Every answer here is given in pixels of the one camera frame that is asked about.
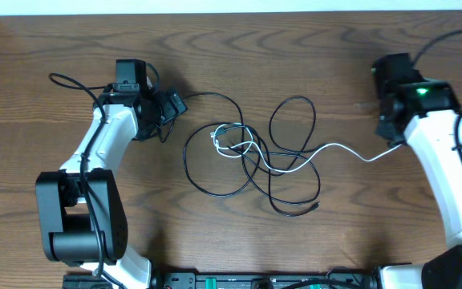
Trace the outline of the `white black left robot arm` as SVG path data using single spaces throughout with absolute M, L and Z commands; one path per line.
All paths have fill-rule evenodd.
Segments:
M 79 147 L 56 171 L 35 182 L 38 217 L 46 257 L 89 270 L 110 288 L 162 288 L 151 261 L 128 245 L 128 222 L 116 174 L 132 141 L 165 142 L 187 106 L 173 88 L 160 90 L 148 77 L 155 67 L 139 59 L 119 59 L 115 82 L 95 88 L 59 73 L 51 82 L 92 96 L 93 120 Z

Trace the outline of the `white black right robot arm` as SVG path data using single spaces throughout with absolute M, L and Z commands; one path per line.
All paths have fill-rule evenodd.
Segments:
M 447 250 L 419 265 L 379 268 L 380 288 L 462 288 L 462 119 L 451 85 L 429 79 L 409 54 L 391 54 L 371 67 L 379 99 L 376 132 L 418 157 L 444 224 Z

